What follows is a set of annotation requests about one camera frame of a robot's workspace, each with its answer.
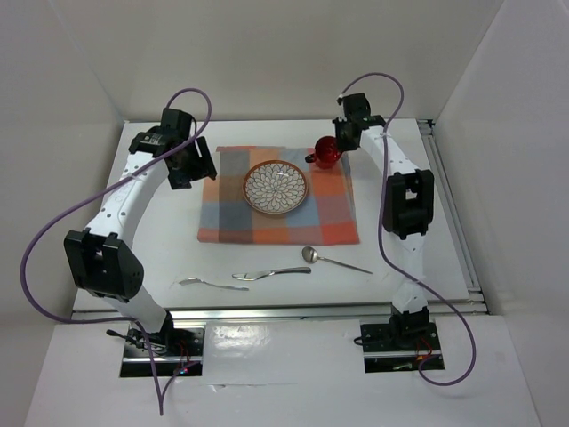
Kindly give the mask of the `silver spoon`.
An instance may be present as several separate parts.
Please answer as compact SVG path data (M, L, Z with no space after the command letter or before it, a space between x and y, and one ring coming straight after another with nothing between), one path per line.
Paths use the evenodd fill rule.
M363 272L363 273L369 274L369 275L373 274L372 271L365 270L365 269L359 268L357 266L347 264L345 262L339 262L339 261L335 261L335 260L330 259L330 258L325 258L323 256L320 256L317 253L317 250L312 246L304 246L301 249L301 256L302 256L303 260L307 263L316 263L316 262L322 261L322 262L328 262L330 264L340 266L342 268L346 268L349 270L355 270L355 271Z

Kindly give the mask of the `floral patterned plate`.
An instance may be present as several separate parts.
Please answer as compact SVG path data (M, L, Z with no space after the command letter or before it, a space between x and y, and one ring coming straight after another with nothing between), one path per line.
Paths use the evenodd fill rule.
M303 171L289 162L269 160L251 168L242 184L247 204L261 214L287 214L299 207L309 192Z

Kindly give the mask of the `red enamel mug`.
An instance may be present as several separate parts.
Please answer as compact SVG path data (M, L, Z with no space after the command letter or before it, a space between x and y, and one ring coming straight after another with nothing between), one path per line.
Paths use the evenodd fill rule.
M323 136L317 140L314 151L305 157L305 162L326 170L333 168L340 158L341 152L338 149L336 138Z

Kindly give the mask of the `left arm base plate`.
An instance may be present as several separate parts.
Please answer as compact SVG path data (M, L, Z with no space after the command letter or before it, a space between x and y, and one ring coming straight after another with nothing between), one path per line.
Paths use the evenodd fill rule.
M150 356L139 330L129 328L127 333L112 329L108 336L121 339L124 344L119 376L121 378L147 378L152 376ZM203 326L185 329L181 339L172 347L151 345L158 377L169 377L174 373L182 377L198 377L203 373L205 328Z

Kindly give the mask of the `silver fork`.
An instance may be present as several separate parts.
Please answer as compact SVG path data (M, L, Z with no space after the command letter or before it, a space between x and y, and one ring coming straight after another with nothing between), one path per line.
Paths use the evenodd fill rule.
M222 290L229 290L229 291L237 291L237 292L248 292L249 288L247 286L225 286L225 285L217 285L200 278L185 278L179 282L181 286L189 286L189 285L204 285L209 286L217 289Z

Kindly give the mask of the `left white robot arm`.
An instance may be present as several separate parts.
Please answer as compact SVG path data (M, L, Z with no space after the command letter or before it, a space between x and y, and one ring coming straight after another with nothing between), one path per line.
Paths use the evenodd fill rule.
M167 181L173 190L215 179L217 171L205 138L190 140L196 120L186 112L164 109L159 125L131 142L123 177L127 183L107 201L83 230L71 230L64 249L76 286L140 322L138 337L156 355L189 338L173 325L171 313L143 286L144 268L132 251L136 229L156 190Z

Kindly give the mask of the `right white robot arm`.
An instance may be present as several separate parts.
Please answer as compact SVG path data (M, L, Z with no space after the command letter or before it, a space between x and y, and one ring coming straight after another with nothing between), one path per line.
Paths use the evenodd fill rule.
M337 102L342 108L342 115L333 120L338 151L362 149L384 179L378 234L397 277L388 329L363 336L361 343L411 350L429 327L428 302L420 282L425 237L434 217L434 175L403 152L385 129L386 120L372 114L363 93L341 95Z

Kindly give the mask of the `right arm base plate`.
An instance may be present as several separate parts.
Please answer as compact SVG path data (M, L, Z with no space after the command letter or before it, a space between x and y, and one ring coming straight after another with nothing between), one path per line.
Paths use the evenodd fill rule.
M421 362L425 362L426 371L445 369L433 322L423 333L397 339L391 336L387 324L363 324L353 343L362 349L367 374L417 371Z

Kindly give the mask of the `checkered orange grey cloth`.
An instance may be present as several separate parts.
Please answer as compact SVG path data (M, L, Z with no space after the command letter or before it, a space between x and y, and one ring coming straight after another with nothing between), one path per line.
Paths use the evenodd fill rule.
M261 245L358 244L349 160L343 157L333 168L324 170L305 162L312 152L309 148L278 146L218 147L213 158L219 162L219 174L216 180L204 182L197 240ZM246 174L272 160L296 165L307 180L307 196L288 213L261 213L244 197Z

